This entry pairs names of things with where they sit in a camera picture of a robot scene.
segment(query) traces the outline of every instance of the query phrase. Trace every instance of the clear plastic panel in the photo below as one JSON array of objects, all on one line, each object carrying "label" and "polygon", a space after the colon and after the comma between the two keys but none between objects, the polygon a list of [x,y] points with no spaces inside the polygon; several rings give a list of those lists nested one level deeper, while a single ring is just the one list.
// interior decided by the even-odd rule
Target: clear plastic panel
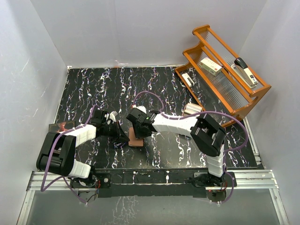
[{"label": "clear plastic panel", "polygon": [[[223,112],[230,115],[229,111],[218,99],[216,94],[211,90],[204,79],[198,74],[196,69],[189,68],[187,70],[181,71],[180,74],[188,73],[188,75],[195,82],[195,85],[191,87],[192,91],[197,96],[198,100],[201,102],[206,111],[217,111]],[[211,116],[220,124],[224,124],[230,121],[229,118],[225,116],[220,116],[216,114],[211,114]]]},{"label": "clear plastic panel", "polygon": [[[200,67],[200,61],[207,57],[207,55],[204,52],[202,52],[200,56],[198,56],[196,53],[191,53],[190,56],[198,65],[198,67]],[[202,71],[212,82],[215,88],[220,92],[223,98],[228,102],[228,104],[233,110],[237,110],[248,104],[248,101],[242,96],[242,94],[236,89],[236,87],[228,80],[228,78],[222,72],[218,73],[215,76],[206,71],[205,69],[202,69]]]},{"label": "clear plastic panel", "polygon": [[[234,64],[235,57],[210,33],[209,31],[201,32],[200,35],[208,42],[208,44],[222,57],[222,59],[231,67]],[[263,87],[263,85],[258,81],[255,88],[251,90],[257,90]]]}]

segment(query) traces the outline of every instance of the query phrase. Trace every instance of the stapler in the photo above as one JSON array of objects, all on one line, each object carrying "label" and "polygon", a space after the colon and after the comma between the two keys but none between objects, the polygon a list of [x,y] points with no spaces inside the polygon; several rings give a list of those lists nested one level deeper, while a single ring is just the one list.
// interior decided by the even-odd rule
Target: stapler
[{"label": "stapler", "polygon": [[235,70],[236,74],[239,75],[250,88],[256,87],[258,82],[242,58],[236,58],[231,68]]}]

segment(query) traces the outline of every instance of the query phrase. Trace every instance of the wooden frame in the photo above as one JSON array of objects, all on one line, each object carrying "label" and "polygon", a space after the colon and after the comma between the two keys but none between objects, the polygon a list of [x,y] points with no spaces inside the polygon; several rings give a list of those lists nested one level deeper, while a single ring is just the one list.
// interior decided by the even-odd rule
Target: wooden frame
[{"label": "wooden frame", "polygon": [[[203,78],[203,80],[209,85],[212,91],[216,94],[216,96],[220,99],[223,105],[227,108],[229,113],[232,116],[235,116],[238,120],[242,120],[246,117],[246,115],[252,110],[252,108],[259,102],[259,100],[268,92],[271,88],[269,84],[267,84],[251,67],[249,67],[250,71],[256,77],[256,79],[261,84],[261,88],[257,90],[252,90],[231,68],[231,66],[215,51],[215,49],[203,38],[201,35],[204,32],[209,32],[215,39],[219,41],[219,43],[235,58],[239,57],[237,53],[235,53],[211,28],[209,25],[204,25],[202,27],[197,27],[193,30],[193,34],[197,36],[200,40],[199,44],[195,47],[186,49],[183,51],[183,55],[187,58],[188,63],[184,66],[177,67],[175,72],[179,76],[179,78],[183,81],[187,89],[190,91],[194,99],[197,103],[203,108],[205,108],[199,101],[197,95],[193,92],[193,90],[188,86],[185,80],[181,76],[181,72],[187,70],[188,68],[195,68],[199,75]],[[209,78],[205,75],[202,69],[197,65],[196,60],[194,60],[190,54],[194,53],[197,55],[197,58],[201,56],[202,53],[205,53],[211,60],[218,64],[222,64],[224,67],[222,69],[222,73],[224,76],[231,82],[231,84],[236,88],[236,90],[244,97],[247,101],[247,104],[241,108],[233,109],[232,106],[228,103],[228,101],[222,96],[222,94],[218,91],[218,89],[213,85],[213,83],[209,80]],[[235,123],[233,120],[228,123],[223,124],[223,127],[227,127],[231,124]]]}]

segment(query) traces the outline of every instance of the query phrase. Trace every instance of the white arm segment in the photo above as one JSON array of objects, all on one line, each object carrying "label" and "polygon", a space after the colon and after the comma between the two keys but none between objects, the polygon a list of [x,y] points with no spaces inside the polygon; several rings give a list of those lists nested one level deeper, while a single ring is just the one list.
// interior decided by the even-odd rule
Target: white arm segment
[{"label": "white arm segment", "polygon": [[[96,137],[96,127],[93,125],[87,124],[86,126],[74,130],[68,134],[65,135],[72,135],[76,137],[76,148]],[[79,177],[79,178],[88,178],[90,174],[90,165],[78,162],[76,159],[74,159],[73,168],[69,174],[70,177]]]},{"label": "white arm segment", "polygon": [[88,178],[90,174],[90,165],[78,162],[74,159],[73,168],[69,174],[70,177]]},{"label": "white arm segment", "polygon": [[172,132],[180,135],[191,136],[191,127],[197,122],[197,116],[189,117],[184,120],[169,120],[161,114],[157,114],[154,119],[153,127],[157,132]]},{"label": "white arm segment", "polygon": [[[184,120],[169,120],[158,114],[153,122],[153,127],[158,132],[172,132],[180,135],[191,137],[191,127],[197,122],[197,116],[189,117]],[[216,157],[206,156],[208,163],[208,171],[211,175],[221,177],[223,175],[223,157],[224,157],[224,145],[220,150],[220,155]]]},{"label": "white arm segment", "polygon": [[216,157],[206,156],[207,164],[208,164],[208,172],[211,175],[216,177],[221,177],[223,175],[223,166],[225,166],[225,162],[223,163],[224,157],[224,145],[220,150],[220,155]]},{"label": "white arm segment", "polygon": [[78,130],[74,130],[65,135],[72,135],[76,137],[76,147],[79,145],[92,140],[96,137],[96,127],[93,125],[87,124],[85,127],[82,127]]}]

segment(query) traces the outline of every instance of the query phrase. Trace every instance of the small brown block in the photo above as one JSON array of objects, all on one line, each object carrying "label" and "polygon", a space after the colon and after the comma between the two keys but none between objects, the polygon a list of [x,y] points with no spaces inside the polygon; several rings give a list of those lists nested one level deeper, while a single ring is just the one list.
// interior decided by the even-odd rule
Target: small brown block
[{"label": "small brown block", "polygon": [[129,139],[130,139],[130,141],[128,142],[129,146],[133,146],[133,147],[144,146],[144,139],[136,139],[135,138],[135,132],[133,130],[133,127],[129,128]]}]

